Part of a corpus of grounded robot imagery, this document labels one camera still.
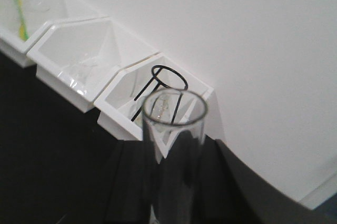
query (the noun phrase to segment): glass rim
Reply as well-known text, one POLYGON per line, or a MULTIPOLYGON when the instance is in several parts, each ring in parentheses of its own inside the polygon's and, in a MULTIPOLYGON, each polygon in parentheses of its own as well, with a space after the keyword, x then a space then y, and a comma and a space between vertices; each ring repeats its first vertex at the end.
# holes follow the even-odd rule
POLYGON ((145 116, 147 119, 149 119, 150 121, 154 121, 156 123, 160 123, 162 125, 167 125, 167 126, 188 126, 188 125, 192 125, 194 123, 196 123, 197 121, 203 119, 207 113, 208 113, 208 110, 209 110, 209 107, 208 107, 208 104, 207 102, 197 93, 193 92, 193 91, 190 91, 190 90, 184 90, 184 89, 176 89, 176 88, 163 88, 163 89, 159 89, 159 90, 156 90, 154 91, 153 93, 150 93, 149 95, 147 95, 143 101, 143 104, 142 104, 142 113, 143 113, 143 116, 145 116), (158 119, 155 119, 153 118, 151 115, 149 115, 146 111, 145 111, 145 104, 146 102, 148 101, 148 99, 154 95, 154 94, 157 94, 157 93, 161 93, 161 92, 164 92, 164 91, 178 91, 180 93, 189 93, 189 94, 192 94, 193 96, 195 96, 198 100, 201 101, 201 103, 203 104, 203 107, 204 107, 204 111, 199 115, 197 116, 195 119, 193 120, 189 120, 185 123, 169 123, 169 122, 165 122, 165 121, 161 121, 161 120, 158 120, 158 119))

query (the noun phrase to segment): glass object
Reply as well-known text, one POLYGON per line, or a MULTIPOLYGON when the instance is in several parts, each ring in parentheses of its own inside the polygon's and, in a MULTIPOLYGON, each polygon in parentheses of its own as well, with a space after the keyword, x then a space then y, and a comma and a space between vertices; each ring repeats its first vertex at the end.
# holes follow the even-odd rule
POLYGON ((192 223, 207 104, 191 91, 162 89, 146 97, 142 114, 150 223, 192 223))

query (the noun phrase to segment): white wall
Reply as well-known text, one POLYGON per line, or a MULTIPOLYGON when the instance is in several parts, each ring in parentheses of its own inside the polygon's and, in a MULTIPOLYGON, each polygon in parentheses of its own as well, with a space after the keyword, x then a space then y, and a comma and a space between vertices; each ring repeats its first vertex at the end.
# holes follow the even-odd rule
POLYGON ((213 86, 227 145, 277 189, 336 172, 337 0, 87 1, 213 86))

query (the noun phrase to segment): white plastic container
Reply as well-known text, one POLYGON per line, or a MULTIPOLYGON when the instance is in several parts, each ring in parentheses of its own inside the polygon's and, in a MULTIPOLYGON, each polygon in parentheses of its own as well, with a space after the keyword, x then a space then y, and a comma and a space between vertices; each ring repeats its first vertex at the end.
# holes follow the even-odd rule
MULTIPOLYGON (((135 122, 132 122, 131 118, 141 106, 143 98, 153 90, 157 81, 154 80, 137 101, 134 101, 134 98, 152 78, 151 68, 155 65, 164 65, 176 70, 188 82, 189 90, 199 94, 205 100, 208 100, 214 91, 212 87, 182 69, 163 53, 120 71, 94 103, 101 110, 98 124, 119 140, 142 140, 141 115, 135 122)), ((184 88, 182 80, 169 71, 163 70, 158 77, 173 88, 184 88)), ((186 106, 186 113, 192 112, 193 109, 186 106)))
POLYGON ((28 52, 36 76, 82 112, 116 73, 157 51, 109 18, 53 25, 28 52))
POLYGON ((28 40, 19 37, 21 25, 14 0, 0 0, 0 50, 21 67, 34 64, 28 50, 57 22, 102 17, 82 0, 22 0, 28 40))

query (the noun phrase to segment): white tray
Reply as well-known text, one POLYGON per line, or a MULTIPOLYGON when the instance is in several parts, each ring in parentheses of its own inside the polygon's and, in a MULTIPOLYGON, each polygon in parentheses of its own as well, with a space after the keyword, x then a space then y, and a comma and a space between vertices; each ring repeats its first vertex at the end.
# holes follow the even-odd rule
POLYGON ((110 18, 53 25, 28 52, 36 76, 82 112, 114 75, 157 50, 110 18))
POLYGON ((0 0, 0 50, 22 67, 34 62, 28 50, 57 22, 102 17, 82 0, 23 0, 22 11, 29 38, 19 38, 19 14, 14 0, 0 0))
MULTIPOLYGON (((134 98, 151 79, 151 68, 155 65, 165 65, 176 70, 187 80, 189 90, 205 100, 208 100, 214 91, 212 87, 182 69, 163 53, 120 71, 94 103, 101 110, 98 124, 119 140, 142 140, 141 123, 138 121, 138 126, 131 121, 141 105, 142 98, 137 101, 134 101, 134 98)), ((174 88, 184 87, 184 83, 176 75, 165 72, 160 74, 162 81, 174 88)), ((148 95, 156 83, 154 80, 141 97, 148 95)))

